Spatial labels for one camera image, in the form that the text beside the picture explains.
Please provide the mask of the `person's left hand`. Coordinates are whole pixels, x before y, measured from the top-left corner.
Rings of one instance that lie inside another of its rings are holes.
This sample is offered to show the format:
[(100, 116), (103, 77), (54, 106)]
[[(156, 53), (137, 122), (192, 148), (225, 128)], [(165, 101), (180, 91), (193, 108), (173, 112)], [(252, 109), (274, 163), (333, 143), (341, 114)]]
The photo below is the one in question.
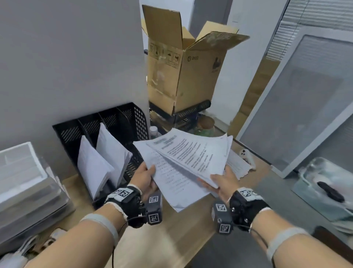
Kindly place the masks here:
[(145, 169), (147, 165), (143, 162), (135, 171), (129, 185), (136, 186), (141, 191), (141, 200), (145, 202), (148, 197), (158, 190), (158, 186), (155, 181), (147, 180), (145, 177)]

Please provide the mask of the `person's right hand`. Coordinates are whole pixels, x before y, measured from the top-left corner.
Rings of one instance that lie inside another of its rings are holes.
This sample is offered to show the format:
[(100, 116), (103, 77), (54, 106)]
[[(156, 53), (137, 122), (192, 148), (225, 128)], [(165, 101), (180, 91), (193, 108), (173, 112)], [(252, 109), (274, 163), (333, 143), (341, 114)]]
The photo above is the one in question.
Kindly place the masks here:
[(217, 185), (213, 187), (201, 178), (197, 181), (201, 183), (207, 190), (216, 193), (219, 198), (227, 205), (233, 193), (240, 188), (239, 181), (229, 165), (225, 166), (223, 175), (210, 175), (211, 180)]

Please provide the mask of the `printed paper sheets with table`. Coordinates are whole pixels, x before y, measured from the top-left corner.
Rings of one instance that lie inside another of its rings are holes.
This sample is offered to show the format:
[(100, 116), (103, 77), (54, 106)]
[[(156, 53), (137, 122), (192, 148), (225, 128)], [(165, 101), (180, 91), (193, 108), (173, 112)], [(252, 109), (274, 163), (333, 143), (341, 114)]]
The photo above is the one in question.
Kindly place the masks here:
[(153, 179), (166, 201), (176, 212), (181, 212), (210, 194), (197, 181), (195, 175), (151, 149), (146, 141), (134, 141), (133, 145), (148, 168), (155, 166)]

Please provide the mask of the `printed paper stack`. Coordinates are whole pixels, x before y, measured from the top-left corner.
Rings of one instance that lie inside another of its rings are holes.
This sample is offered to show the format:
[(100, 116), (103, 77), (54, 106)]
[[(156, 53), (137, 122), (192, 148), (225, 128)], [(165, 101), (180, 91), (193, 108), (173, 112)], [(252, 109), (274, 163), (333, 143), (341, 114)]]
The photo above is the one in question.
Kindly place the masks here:
[(163, 157), (216, 187), (210, 175), (223, 175), (233, 137), (227, 134), (204, 137), (172, 128), (146, 143)]

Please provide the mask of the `person's left forearm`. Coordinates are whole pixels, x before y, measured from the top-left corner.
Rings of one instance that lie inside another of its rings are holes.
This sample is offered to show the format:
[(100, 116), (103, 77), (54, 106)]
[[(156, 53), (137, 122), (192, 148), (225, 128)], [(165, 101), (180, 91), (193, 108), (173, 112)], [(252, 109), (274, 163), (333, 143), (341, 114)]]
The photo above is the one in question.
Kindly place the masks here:
[(104, 268), (114, 247), (109, 231), (98, 223), (80, 221), (25, 268)]

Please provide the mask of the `person's right forearm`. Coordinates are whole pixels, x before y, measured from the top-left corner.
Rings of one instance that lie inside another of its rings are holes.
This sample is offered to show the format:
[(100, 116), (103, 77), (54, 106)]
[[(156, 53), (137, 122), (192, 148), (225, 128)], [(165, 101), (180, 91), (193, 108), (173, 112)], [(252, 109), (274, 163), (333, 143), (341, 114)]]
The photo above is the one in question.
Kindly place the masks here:
[[(267, 252), (270, 244), (294, 226), (268, 209), (252, 222), (252, 236)], [(353, 268), (353, 265), (312, 236), (297, 234), (285, 240), (273, 255), (276, 268)]]

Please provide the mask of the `printed papers with torn edge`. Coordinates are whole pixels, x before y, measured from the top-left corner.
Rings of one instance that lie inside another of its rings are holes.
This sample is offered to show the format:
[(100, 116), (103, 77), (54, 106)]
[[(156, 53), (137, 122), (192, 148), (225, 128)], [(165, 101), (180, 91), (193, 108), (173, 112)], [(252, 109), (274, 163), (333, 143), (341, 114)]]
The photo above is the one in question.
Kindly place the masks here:
[(252, 169), (252, 166), (245, 159), (236, 154), (233, 150), (229, 151), (226, 164), (230, 166), (238, 180), (246, 176)]

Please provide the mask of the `white paper bundle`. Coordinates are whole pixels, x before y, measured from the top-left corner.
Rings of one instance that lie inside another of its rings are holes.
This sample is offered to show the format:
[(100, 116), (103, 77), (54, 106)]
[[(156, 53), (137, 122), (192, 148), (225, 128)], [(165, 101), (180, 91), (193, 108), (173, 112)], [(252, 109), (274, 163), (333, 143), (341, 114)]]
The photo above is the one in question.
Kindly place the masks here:
[(108, 131), (104, 123), (100, 123), (96, 150), (114, 168), (110, 181), (118, 188), (133, 154)]
[(77, 168), (93, 200), (100, 195), (114, 168), (96, 151), (85, 135), (81, 137)]

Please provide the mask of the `white handheld controller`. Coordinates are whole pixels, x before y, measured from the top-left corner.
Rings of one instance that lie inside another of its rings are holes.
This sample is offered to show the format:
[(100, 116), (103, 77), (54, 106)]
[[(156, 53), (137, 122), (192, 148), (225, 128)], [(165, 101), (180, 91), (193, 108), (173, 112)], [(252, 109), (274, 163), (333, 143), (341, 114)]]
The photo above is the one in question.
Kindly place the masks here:
[(252, 153), (248, 149), (242, 149), (239, 152), (239, 156), (250, 165), (252, 170), (254, 170), (254, 171), (256, 170), (256, 163), (254, 161)]

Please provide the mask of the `glass jar with cork lid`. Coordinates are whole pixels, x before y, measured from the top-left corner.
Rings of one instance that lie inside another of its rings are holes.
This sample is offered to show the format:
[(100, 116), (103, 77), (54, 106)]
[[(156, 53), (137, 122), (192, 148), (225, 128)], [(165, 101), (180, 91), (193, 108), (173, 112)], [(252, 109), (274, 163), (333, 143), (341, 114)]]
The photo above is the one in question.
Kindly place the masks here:
[(213, 137), (215, 129), (214, 125), (214, 118), (202, 114), (197, 119), (197, 125), (194, 134), (204, 137)]

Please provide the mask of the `black mesh file organizer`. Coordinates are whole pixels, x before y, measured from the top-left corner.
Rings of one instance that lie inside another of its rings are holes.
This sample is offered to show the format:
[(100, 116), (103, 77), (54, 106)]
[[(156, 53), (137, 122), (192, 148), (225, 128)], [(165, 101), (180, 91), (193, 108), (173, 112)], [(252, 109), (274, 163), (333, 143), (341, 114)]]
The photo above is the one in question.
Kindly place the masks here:
[[(53, 125), (53, 129), (71, 162), (76, 167), (79, 175), (81, 175), (77, 168), (81, 137), (85, 135), (90, 144), (96, 149), (100, 123), (104, 123), (108, 131), (133, 154), (118, 187), (125, 186), (130, 182), (135, 170), (143, 162), (133, 142), (148, 140), (149, 138), (146, 117), (138, 106), (130, 102), (77, 119), (55, 124)], [(108, 194), (116, 189), (117, 188), (113, 186), (109, 178), (97, 199), (93, 200), (89, 193), (93, 208), (95, 210), (100, 208)]]

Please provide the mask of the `flat cardboard sheets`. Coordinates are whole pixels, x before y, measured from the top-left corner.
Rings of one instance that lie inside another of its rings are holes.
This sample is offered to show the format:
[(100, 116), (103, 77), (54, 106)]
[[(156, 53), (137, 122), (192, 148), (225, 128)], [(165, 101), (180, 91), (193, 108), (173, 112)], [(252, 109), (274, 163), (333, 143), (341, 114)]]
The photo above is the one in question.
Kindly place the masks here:
[(241, 103), (240, 109), (229, 125), (227, 134), (236, 137), (240, 132), (279, 64), (279, 60), (271, 60), (266, 57), (261, 60)]

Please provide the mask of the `open cardboard box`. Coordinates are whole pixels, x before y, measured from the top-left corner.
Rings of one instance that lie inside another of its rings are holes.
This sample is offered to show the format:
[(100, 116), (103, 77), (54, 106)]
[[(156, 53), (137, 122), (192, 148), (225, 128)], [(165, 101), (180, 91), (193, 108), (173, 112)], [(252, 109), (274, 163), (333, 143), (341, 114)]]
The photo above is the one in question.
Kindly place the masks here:
[(172, 116), (211, 101), (227, 51), (248, 40), (239, 29), (206, 21), (196, 38), (179, 11), (142, 5), (148, 36), (149, 102)]

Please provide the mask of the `clear plastic bag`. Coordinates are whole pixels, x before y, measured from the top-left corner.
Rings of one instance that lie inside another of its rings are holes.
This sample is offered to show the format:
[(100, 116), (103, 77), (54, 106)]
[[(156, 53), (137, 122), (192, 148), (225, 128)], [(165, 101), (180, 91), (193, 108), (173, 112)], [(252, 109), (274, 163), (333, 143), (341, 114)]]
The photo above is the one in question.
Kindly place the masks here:
[[(313, 159), (298, 172), (292, 191), (330, 222), (353, 222), (353, 173), (322, 158)], [(344, 203), (330, 199), (317, 182), (322, 181), (345, 198)]]

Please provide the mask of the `white framed glass panel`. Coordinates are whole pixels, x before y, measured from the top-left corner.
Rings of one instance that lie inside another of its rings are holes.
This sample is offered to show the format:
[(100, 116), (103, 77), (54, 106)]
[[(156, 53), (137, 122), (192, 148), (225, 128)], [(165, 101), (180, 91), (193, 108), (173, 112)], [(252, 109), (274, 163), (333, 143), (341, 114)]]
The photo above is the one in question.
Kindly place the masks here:
[(353, 31), (303, 26), (236, 140), (287, 177), (353, 114)]

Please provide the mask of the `black oblong device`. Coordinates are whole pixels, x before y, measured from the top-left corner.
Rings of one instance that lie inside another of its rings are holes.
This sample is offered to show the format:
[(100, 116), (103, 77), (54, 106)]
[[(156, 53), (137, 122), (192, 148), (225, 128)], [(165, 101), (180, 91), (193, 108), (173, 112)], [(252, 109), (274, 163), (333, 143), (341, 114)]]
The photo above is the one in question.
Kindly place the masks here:
[(334, 188), (332, 188), (331, 186), (329, 186), (327, 183), (319, 181), (317, 182), (317, 185), (323, 189), (326, 192), (326, 195), (339, 203), (344, 203), (345, 202), (345, 198), (342, 194), (340, 194), (337, 190), (335, 190)]

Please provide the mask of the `white window blinds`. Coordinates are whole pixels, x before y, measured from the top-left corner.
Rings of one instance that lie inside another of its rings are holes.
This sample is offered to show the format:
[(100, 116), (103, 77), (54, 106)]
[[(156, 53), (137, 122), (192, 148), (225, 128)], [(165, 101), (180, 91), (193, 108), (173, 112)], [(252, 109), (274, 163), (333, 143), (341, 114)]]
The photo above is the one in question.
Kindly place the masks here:
[(266, 58), (281, 61), (303, 26), (353, 31), (353, 0), (289, 0)]

